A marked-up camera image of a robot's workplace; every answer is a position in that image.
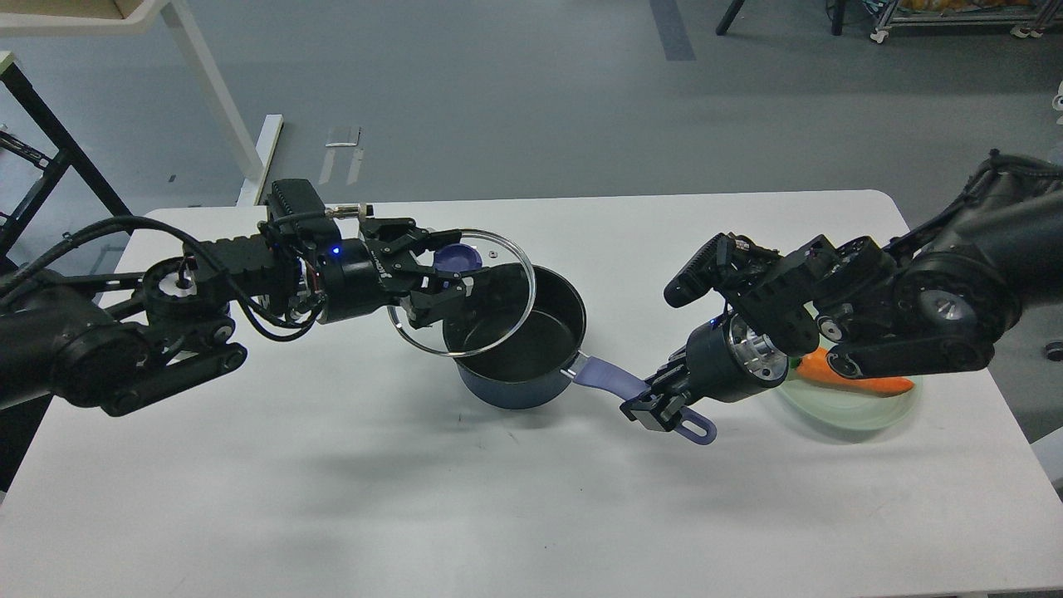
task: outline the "white table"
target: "white table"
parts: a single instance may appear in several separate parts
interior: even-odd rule
[[[877,191],[378,204],[510,236],[580,290],[591,355],[647,375],[716,314],[664,283],[712,234],[791,249],[905,229]],[[202,238],[263,208],[164,209]],[[137,233],[119,270],[178,251]],[[893,596],[1063,586],[1063,507],[986,373],[829,434],[774,393],[698,410],[711,446],[572,387],[475,399],[383,313],[250,351],[121,420],[56,400],[0,507],[4,596]]]

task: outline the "plate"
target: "plate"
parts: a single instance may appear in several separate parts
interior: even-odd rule
[[[904,420],[915,407],[923,389],[916,377],[911,391],[893,397],[822,387],[802,380],[790,372],[776,391],[805,415],[824,424],[860,432],[883,430]]]

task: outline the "screw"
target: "screw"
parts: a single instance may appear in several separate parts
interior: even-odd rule
[[[1045,357],[1053,362],[1063,362],[1063,341],[1052,341],[1045,345]]]
[[[820,332],[823,334],[829,341],[838,342],[842,340],[842,331],[834,324],[834,321],[830,319],[823,319],[820,321]]]
[[[230,326],[219,326],[217,330],[214,331],[214,343],[216,345],[221,345],[229,338],[233,336],[233,328]]]

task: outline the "cable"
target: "cable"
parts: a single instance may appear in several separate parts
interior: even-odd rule
[[[1056,164],[1025,155],[1002,154],[997,149],[990,150],[989,159],[978,165],[978,169],[967,178],[967,184],[952,203],[907,234],[892,239],[882,250],[895,259],[911,257],[911,254],[929,242],[963,206],[972,201],[981,200],[990,184],[1000,173],[1039,178],[1041,183],[1053,181],[1049,185],[1063,181],[1063,167]]]
[[[294,256],[302,258],[304,261],[314,262],[314,257],[307,255],[299,244],[286,244],[284,242],[284,233],[281,228],[273,225],[273,222],[260,220],[256,226],[258,228],[258,234],[263,235],[266,242],[270,246],[280,249],[282,245],[285,250],[294,254]]]
[[[62,241],[52,245],[40,257],[37,257],[30,263],[23,266],[18,271],[16,271],[11,276],[11,278],[7,279],[7,281],[0,284],[0,298],[3,298],[9,294],[11,294],[11,292],[14,291],[16,288],[18,288],[23,281],[28,280],[33,275],[47,268],[49,264],[54,262],[60,257],[66,255],[67,253],[73,251],[74,249],[78,249],[79,246],[90,240],[95,240],[102,236],[106,236],[108,234],[117,232],[131,232],[134,229],[145,229],[145,228],[165,232],[173,237],[176,237],[185,244],[191,246],[203,258],[204,261],[206,261],[212,268],[221,273],[225,279],[225,284],[230,288],[232,288],[234,294],[236,294],[234,301],[240,306],[240,309],[243,311],[243,313],[248,315],[248,319],[251,322],[252,327],[254,327],[256,331],[261,334],[267,339],[273,341],[279,341],[282,339],[286,341],[292,341],[294,339],[291,339],[290,337],[294,336],[281,337],[267,331],[261,326],[261,324],[257,322],[257,320],[255,319],[254,315],[252,315],[251,312],[253,312],[255,315],[261,318],[263,320],[265,320],[266,322],[277,328],[298,330],[299,332],[297,335],[299,337],[302,337],[303,335],[306,334],[307,330],[309,330],[311,326],[314,326],[314,319],[316,319],[316,317],[321,313],[321,310],[324,309],[324,302],[322,301],[321,304],[318,306],[317,313],[314,314],[314,318],[304,321],[302,323],[289,323],[281,319],[277,319],[273,314],[269,313],[265,308],[263,308],[261,305],[253,301],[253,298],[239,286],[239,284],[237,284],[232,273],[229,271],[227,268],[224,267],[221,260],[218,259],[214,255],[214,253],[209,251],[202,242],[200,242],[199,239],[175,226],[171,226],[170,224],[167,224],[165,222],[161,222],[152,218],[146,218],[144,216],[115,216],[112,218],[106,218],[104,220],[100,220],[98,222],[89,224],[84,228],[81,228],[80,230],[67,236]]]
[[[266,224],[271,226],[280,226],[281,224],[287,224],[288,222],[298,222],[299,220],[309,220],[310,218],[325,218],[327,217],[326,211],[300,211],[298,213],[289,213],[287,216],[281,216],[280,218],[274,218],[269,220]]]

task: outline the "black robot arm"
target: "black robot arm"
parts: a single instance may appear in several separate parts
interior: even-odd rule
[[[879,246],[820,235],[781,255],[719,234],[664,289],[686,306],[710,290],[724,313],[622,406],[671,430],[702,398],[737,401],[782,383],[788,358],[814,351],[846,378],[984,369],[1023,310],[1063,298],[1063,169],[994,151],[939,216]],[[815,309],[815,315],[806,306]]]
[[[0,277],[0,409],[52,393],[113,416],[141,409],[238,369],[231,343],[236,305],[260,335],[293,341],[315,323],[402,307],[414,328],[456,314],[470,287],[490,287],[490,269],[441,271],[418,262],[458,242],[461,232],[428,230],[409,218],[372,218],[371,206],[325,208],[307,181],[272,185],[259,233],[199,241],[135,216],[92,224],[37,260]],[[359,238],[334,222],[357,217]],[[145,272],[64,276],[47,266],[94,238],[154,228],[184,242],[183,254]],[[473,285],[450,284],[472,278]],[[108,308],[105,290],[132,290]],[[123,322],[145,314],[147,324]],[[285,332],[275,332],[266,324]]]

